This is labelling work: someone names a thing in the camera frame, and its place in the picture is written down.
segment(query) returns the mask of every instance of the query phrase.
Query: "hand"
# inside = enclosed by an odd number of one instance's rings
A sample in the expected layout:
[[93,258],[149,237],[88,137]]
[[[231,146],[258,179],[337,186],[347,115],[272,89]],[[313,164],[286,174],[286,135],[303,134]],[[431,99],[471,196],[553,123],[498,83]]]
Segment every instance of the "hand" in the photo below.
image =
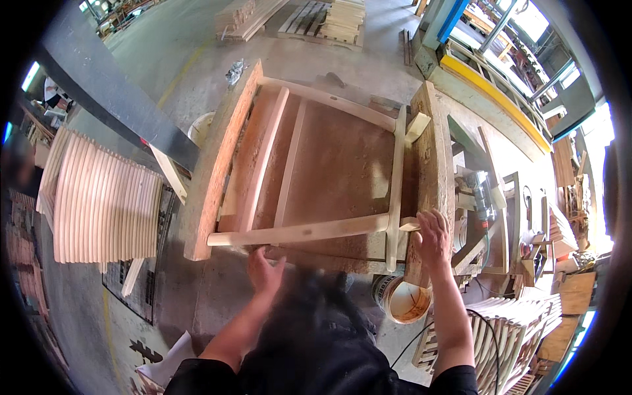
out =
[[448,235],[446,217],[437,209],[417,213],[420,232],[412,235],[413,243],[424,265],[431,272],[449,269],[452,259],[452,246]]
[[264,248],[261,247],[248,256],[246,271],[255,288],[255,294],[274,296],[281,285],[286,259],[283,257],[275,266],[272,266],[264,258]]

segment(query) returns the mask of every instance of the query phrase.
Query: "forearm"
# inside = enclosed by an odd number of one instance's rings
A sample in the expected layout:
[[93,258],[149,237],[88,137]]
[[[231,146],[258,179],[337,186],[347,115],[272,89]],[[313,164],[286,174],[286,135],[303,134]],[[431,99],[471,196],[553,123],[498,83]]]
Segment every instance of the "forearm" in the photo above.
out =
[[434,322],[439,350],[435,371],[443,371],[456,365],[473,365],[470,320],[461,293],[452,277],[449,263],[438,265],[431,272],[430,279],[434,294]]
[[243,357],[256,345],[259,330],[272,307],[274,295],[255,294],[248,305],[210,341],[200,358],[220,360],[235,373]]

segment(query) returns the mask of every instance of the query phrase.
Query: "glue bucket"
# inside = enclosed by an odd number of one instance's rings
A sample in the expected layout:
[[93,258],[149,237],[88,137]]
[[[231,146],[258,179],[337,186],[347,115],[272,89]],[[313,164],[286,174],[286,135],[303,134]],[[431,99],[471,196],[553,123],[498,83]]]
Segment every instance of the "glue bucket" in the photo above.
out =
[[432,299],[429,289],[406,283],[403,276],[376,276],[371,291],[380,309],[398,324],[422,318]]

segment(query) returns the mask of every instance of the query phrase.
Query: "concrete floor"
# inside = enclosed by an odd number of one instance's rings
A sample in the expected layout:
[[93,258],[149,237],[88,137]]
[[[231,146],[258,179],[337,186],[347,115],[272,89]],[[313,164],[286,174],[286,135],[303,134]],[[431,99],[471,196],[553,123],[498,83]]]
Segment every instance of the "concrete floor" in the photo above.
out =
[[[267,76],[313,80],[335,72],[349,84],[400,102],[409,102],[422,82],[416,68],[405,67],[399,31],[415,31],[419,17],[410,0],[367,0],[365,47],[361,53],[290,39],[275,32],[295,10],[291,0],[244,44],[223,46],[214,39],[214,14],[229,0],[165,0],[142,14],[125,31],[106,40],[121,69],[182,130],[199,116],[214,110],[226,89],[225,73],[233,61],[261,58]],[[70,126],[100,144],[152,169],[154,158],[129,144],[83,109]],[[52,259],[52,234],[39,222],[45,282],[51,324],[70,366],[70,377],[85,394],[131,393],[139,386],[134,368],[143,363],[129,349],[130,340],[165,355],[188,330],[194,350],[207,341],[249,300],[252,287],[242,256],[215,248],[209,261],[190,262],[182,257],[178,239],[179,217],[169,230],[167,259],[156,273],[155,326],[135,315],[101,285],[94,265],[61,265]],[[370,278],[360,277],[352,288],[354,300],[378,325],[377,346],[389,361],[421,330],[422,323],[397,325],[385,319],[371,300]],[[410,363],[416,343],[395,370],[400,377],[428,384],[430,377]]]

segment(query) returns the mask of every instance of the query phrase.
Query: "black shirt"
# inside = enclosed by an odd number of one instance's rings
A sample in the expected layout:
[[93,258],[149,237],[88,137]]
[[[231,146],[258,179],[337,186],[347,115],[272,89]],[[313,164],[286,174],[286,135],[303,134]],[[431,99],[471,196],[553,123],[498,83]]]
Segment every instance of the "black shirt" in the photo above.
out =
[[375,347],[374,326],[346,294],[302,283],[270,316],[238,374],[224,362],[182,362],[165,395],[478,394],[471,366],[430,385],[401,380]]

